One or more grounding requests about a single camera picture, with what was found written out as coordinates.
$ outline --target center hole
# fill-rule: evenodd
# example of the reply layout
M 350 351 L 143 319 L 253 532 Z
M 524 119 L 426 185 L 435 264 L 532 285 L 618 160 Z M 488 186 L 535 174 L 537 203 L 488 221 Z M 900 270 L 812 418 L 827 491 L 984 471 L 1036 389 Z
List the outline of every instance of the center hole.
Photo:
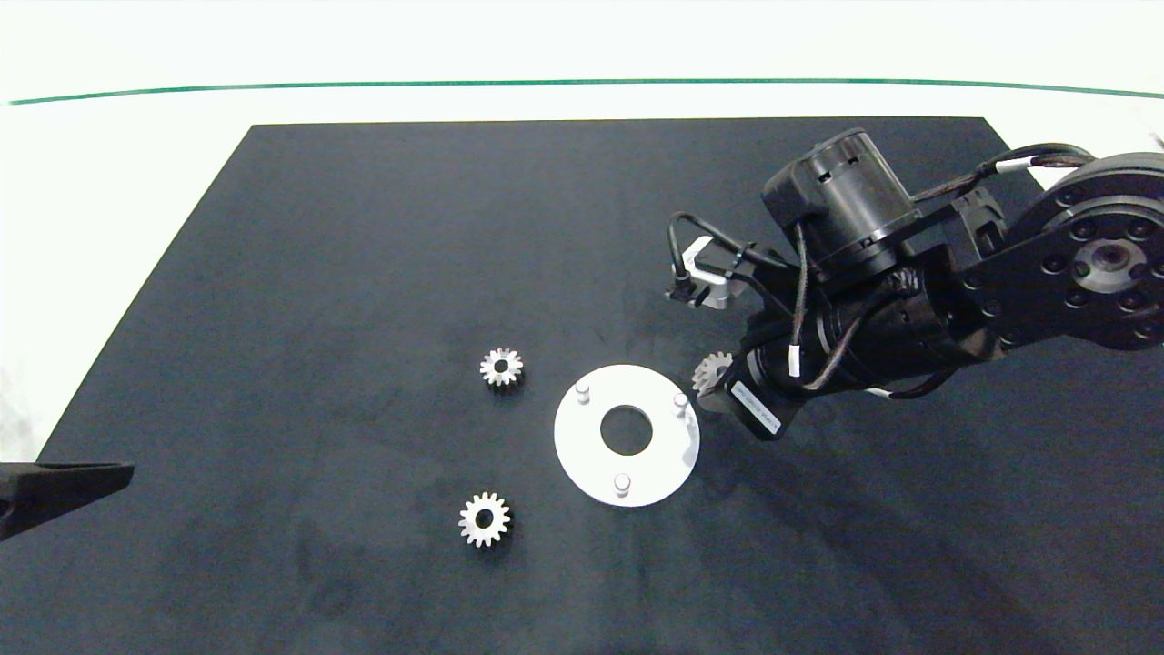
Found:
M 1108 243 L 1095 248 L 1095 254 L 1092 255 L 1092 263 L 1100 270 L 1114 272 L 1128 265 L 1130 258 L 1131 252 L 1128 251 L 1128 248 L 1119 243 Z
M 651 432 L 651 420 L 633 407 L 616 407 L 602 418 L 602 441 L 618 455 L 638 455 L 646 450 Z

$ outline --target white cable label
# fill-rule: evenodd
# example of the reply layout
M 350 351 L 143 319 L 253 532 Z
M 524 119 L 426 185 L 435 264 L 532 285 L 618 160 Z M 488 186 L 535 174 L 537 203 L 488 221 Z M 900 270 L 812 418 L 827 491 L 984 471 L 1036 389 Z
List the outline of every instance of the white cable label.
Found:
M 731 396 L 736 397 L 736 399 L 739 400 L 740 405 L 746 407 L 747 411 L 752 413 L 752 417 L 755 417 L 755 420 L 762 423 L 764 427 L 767 428 L 769 433 L 775 435 L 778 432 L 780 432 L 780 420 L 776 419 L 775 414 L 768 412 L 767 407 L 764 407 L 764 404 L 760 403 L 760 399 L 755 398 L 755 394 L 752 393 L 752 390 L 744 386 L 744 383 L 737 382 L 734 385 L 732 385 Z
M 1030 168 L 1030 162 L 1034 161 L 1034 158 L 1035 157 L 1023 157 L 1021 159 L 1007 159 L 1005 162 L 999 162 L 994 164 L 994 170 L 996 170 L 999 173 L 1003 173 L 1003 172 L 1014 172 L 1016 170 L 1028 169 Z
M 788 344 L 788 377 L 800 378 L 800 347 Z

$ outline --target white background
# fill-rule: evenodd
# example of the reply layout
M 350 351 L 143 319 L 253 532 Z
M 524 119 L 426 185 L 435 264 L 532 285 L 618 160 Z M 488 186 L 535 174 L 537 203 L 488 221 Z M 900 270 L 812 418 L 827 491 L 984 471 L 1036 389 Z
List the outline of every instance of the white background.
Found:
M 0 100 L 221 84 L 739 77 L 1161 93 L 1162 24 L 1164 5 L 1110 1 L 6 2 Z M 1069 141 L 1100 156 L 1158 150 L 1154 133 L 1164 131 L 1158 99 L 911 85 L 248 90 L 0 106 L 0 461 L 40 453 L 250 124 L 786 115 L 981 115 L 1010 145 Z

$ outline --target gear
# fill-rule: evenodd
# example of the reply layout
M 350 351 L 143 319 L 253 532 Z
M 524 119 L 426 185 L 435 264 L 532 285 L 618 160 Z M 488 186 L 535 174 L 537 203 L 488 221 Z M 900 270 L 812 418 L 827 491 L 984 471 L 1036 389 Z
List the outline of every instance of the gear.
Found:
M 724 371 L 731 366 L 731 355 L 724 353 L 714 353 L 703 358 L 703 362 L 695 368 L 695 376 L 691 376 L 691 382 L 695 383 L 691 389 L 702 396 L 715 387 Z
M 521 356 L 510 349 L 494 349 L 481 363 L 481 378 L 495 391 L 513 389 L 521 384 Z
M 482 518 L 483 512 L 488 512 L 488 517 Z M 501 541 L 502 533 L 509 532 L 509 528 L 505 527 L 505 524 L 509 522 L 509 507 L 505 506 L 505 499 L 498 499 L 496 493 L 484 492 L 481 496 L 474 496 L 473 500 L 464 504 L 461 520 L 456 525 L 464 528 L 461 531 L 461 536 L 468 537 L 464 543 L 476 542 L 476 547 L 481 548 L 482 544 L 490 547 L 495 541 Z

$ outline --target white disc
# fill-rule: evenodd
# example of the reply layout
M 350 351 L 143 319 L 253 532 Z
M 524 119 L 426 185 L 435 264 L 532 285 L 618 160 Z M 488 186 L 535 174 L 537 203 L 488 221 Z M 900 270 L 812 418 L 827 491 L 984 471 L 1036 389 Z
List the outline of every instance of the white disc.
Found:
M 619 407 L 651 422 L 643 453 L 619 455 L 602 441 L 602 419 Z M 554 448 L 566 475 L 588 496 L 641 507 L 687 480 L 700 455 L 700 423 L 674 383 L 650 369 L 616 364 L 587 373 L 566 392 L 554 418 Z

